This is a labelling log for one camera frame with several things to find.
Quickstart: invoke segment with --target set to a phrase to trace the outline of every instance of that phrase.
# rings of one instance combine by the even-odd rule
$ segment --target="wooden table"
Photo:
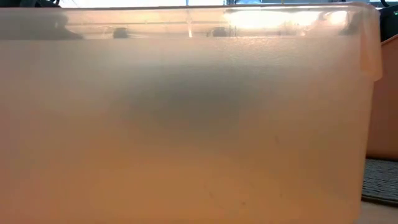
[[[362,212],[357,224],[397,224],[398,208],[362,202]]]

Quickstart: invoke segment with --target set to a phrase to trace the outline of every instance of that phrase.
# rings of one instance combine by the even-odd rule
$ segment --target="container lip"
[[[327,3],[327,4],[235,4],[229,6],[159,6],[159,7],[87,7],[87,8],[5,8],[0,9],[0,11],[130,11],[130,10],[172,10],[172,9],[229,9],[229,8],[247,8],[247,7],[256,7],[256,8],[269,8],[269,9],[281,9],[281,8],[340,8],[340,7],[360,7],[363,9],[374,10],[377,9],[369,4],[364,2],[336,2],[336,3]]]

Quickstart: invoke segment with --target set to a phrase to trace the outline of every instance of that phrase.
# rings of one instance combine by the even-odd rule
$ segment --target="gray mat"
[[[362,200],[398,207],[398,162],[366,159]]]

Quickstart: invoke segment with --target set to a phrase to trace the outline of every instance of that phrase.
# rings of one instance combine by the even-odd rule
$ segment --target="plastic storage bin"
[[[353,223],[364,4],[0,10],[1,223]]]

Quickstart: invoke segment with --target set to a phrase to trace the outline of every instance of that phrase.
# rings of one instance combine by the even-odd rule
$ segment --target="bright light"
[[[347,15],[346,11],[336,11],[328,14],[327,19],[333,25],[344,25],[347,23]]]
[[[320,12],[274,12],[238,11],[225,15],[232,25],[240,28],[276,28],[283,24],[310,26],[319,18]]]
[[[270,11],[238,11],[226,14],[234,26],[240,28],[275,28],[289,18],[289,13]]]

